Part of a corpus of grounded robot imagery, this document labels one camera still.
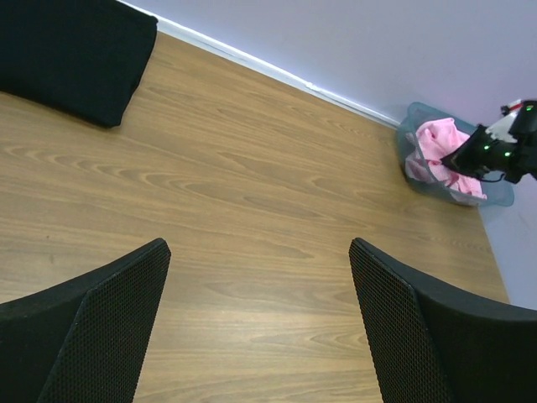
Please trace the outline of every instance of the pink cloth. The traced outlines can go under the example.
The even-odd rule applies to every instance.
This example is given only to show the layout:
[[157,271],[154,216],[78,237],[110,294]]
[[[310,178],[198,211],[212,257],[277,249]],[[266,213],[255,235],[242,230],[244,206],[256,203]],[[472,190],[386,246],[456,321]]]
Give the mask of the pink cloth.
[[[470,137],[468,134],[459,132],[456,129],[453,118],[423,123],[416,132],[419,144],[415,144],[412,133],[407,133],[406,137],[410,143],[416,146],[416,151],[406,157],[404,170],[408,177],[426,183],[433,183],[436,178],[438,181],[444,182],[447,187],[460,193],[481,197],[482,199],[487,198],[487,195],[483,194],[481,183],[477,179],[457,174],[441,163],[441,158],[455,151]],[[423,166],[423,160],[417,150],[418,146],[421,148],[425,161],[435,178],[432,178]],[[459,202],[465,201],[464,197],[457,195],[453,195],[453,197]]]

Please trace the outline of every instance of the white wall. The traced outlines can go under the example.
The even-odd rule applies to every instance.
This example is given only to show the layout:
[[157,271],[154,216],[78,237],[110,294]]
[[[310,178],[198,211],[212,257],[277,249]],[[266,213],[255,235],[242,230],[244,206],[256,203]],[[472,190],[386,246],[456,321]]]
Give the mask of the white wall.
[[[537,1],[128,0],[400,120],[422,101],[471,123],[537,97]],[[511,302],[537,309],[537,182],[482,210]]]

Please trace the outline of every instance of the baseboard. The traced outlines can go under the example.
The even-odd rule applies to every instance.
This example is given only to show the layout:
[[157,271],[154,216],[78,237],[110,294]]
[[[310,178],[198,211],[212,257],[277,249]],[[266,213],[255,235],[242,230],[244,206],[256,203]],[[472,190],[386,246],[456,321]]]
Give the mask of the baseboard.
[[339,107],[344,107],[351,112],[357,113],[366,118],[370,118],[385,126],[389,126],[391,128],[396,128],[397,126],[399,126],[399,122],[395,119],[389,118],[388,116],[376,112],[368,107],[364,107],[363,105],[351,101],[350,99],[341,97],[334,92],[330,92],[324,88],[320,88],[312,82],[306,81],[298,76],[295,76],[294,74],[289,73],[288,71],[280,69],[276,65],[272,65],[246,52],[242,52],[241,50],[233,48],[228,44],[224,44],[219,40],[201,34],[194,29],[186,28],[178,23],[175,23],[174,21],[161,17],[158,14],[151,13],[147,10],[144,10],[143,8],[133,6],[132,4],[124,2],[123,0],[118,1],[121,1],[122,3],[125,3],[132,8],[136,8],[142,13],[155,16],[159,21],[158,29],[164,34],[168,34],[170,36],[173,36],[174,38],[183,40],[189,44],[200,47],[204,50],[214,53],[215,55],[219,55],[230,61],[238,63],[239,65],[244,65],[249,69],[258,71],[266,76],[274,78],[275,80],[282,81],[287,85],[298,88],[301,91],[308,92],[311,95],[324,99]]

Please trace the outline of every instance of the wood grain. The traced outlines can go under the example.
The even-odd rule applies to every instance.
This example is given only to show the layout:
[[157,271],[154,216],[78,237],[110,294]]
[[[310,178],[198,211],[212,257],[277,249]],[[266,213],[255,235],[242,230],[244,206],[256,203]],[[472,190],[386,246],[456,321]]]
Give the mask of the wood grain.
[[0,301],[169,242],[137,403],[379,402],[355,237],[506,301],[477,211],[411,191],[393,130],[163,34],[120,128],[0,94],[0,134]]

